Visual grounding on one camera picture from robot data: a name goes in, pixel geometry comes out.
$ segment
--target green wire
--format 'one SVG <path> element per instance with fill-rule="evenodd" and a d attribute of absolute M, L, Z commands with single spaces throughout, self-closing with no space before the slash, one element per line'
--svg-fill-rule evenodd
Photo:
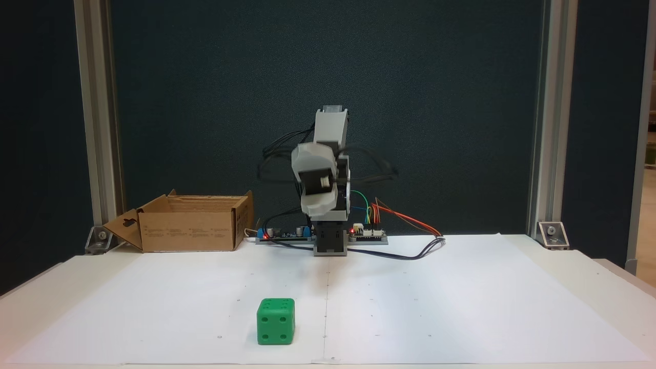
<path fill-rule="evenodd" d="M 365 203 L 367 204 L 367 206 L 365 206 L 365 209 L 367 209 L 369 207 L 369 200 L 367 200 L 367 197 L 362 192 L 356 191 L 356 190 L 351 190 L 351 192 L 355 192 L 356 194 L 359 194 L 360 196 L 362 196 L 363 199 L 365 199 Z M 366 212 L 366 214 L 365 214 L 365 223 L 369 224 L 369 212 L 367 212 L 367 211 L 365 211 L 365 212 Z"/>

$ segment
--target cardboard box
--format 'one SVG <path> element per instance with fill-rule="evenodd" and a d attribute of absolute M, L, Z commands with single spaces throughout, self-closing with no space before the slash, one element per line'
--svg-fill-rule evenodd
<path fill-rule="evenodd" d="M 175 190 L 105 224 L 143 252 L 232 251 L 253 227 L 253 193 L 178 196 Z"/>

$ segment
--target black cable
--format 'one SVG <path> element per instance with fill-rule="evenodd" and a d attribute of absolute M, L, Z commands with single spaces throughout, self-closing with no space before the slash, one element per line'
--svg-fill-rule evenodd
<path fill-rule="evenodd" d="M 298 195 L 298 200 L 300 201 L 303 195 L 303 187 L 299 182 L 294 183 L 294 188 L 296 189 L 296 195 Z M 307 225 L 309 228 L 312 228 L 312 220 L 310 219 L 310 216 L 307 214 L 305 215 L 305 220 L 307 222 Z"/>
<path fill-rule="evenodd" d="M 312 133 L 312 132 L 314 132 L 314 123 L 309 128 L 304 129 L 303 131 L 293 131 L 293 132 L 286 133 L 286 134 L 282 135 L 281 137 L 279 137 L 278 139 L 276 139 L 271 144 L 269 144 L 267 147 L 262 149 L 262 156 L 266 157 L 269 153 L 271 153 L 274 150 L 278 149 L 283 143 L 291 140 L 292 138 L 294 138 L 296 136 L 300 136 L 300 135 L 305 133 L 305 136 L 303 136 L 303 138 L 299 142 L 299 143 L 302 143 L 303 141 L 305 141 L 308 138 L 308 136 L 310 136 L 310 133 Z"/>
<path fill-rule="evenodd" d="M 267 183 L 298 183 L 296 179 L 278 179 L 278 178 L 269 178 L 263 176 L 263 169 L 266 167 L 266 164 L 273 159 L 285 159 L 291 161 L 291 152 L 292 148 L 278 148 L 273 152 L 269 153 L 264 161 L 257 165 L 257 179 L 262 182 Z"/>
<path fill-rule="evenodd" d="M 375 151 L 365 147 L 358 145 L 346 145 L 335 152 L 335 157 L 337 158 L 340 156 L 340 154 L 348 151 L 359 151 L 367 154 L 374 161 L 381 172 L 379 174 L 370 175 L 368 177 L 351 178 L 350 182 L 352 184 L 362 185 L 367 183 L 381 182 L 388 179 L 395 179 L 399 176 L 398 170 L 389 161 L 383 159 L 382 156 L 378 155 Z"/>
<path fill-rule="evenodd" d="M 424 247 L 423 250 L 421 250 L 415 256 L 405 256 L 405 255 L 398 255 L 398 254 L 395 254 L 395 253 L 386 253 L 386 252 L 382 252 L 382 251 L 361 250 L 361 249 L 351 249 L 351 248 L 349 248 L 348 251 L 366 253 L 367 255 L 387 257 L 389 259 L 396 259 L 396 260 L 419 260 L 419 259 L 427 256 L 433 250 L 433 248 L 435 246 L 437 246 L 438 244 L 441 244 L 440 248 L 442 246 L 444 246 L 444 242 L 446 242 L 446 239 L 444 237 L 435 237 L 433 240 L 431 240 L 428 243 L 428 245 L 426 245 L 426 247 Z"/>

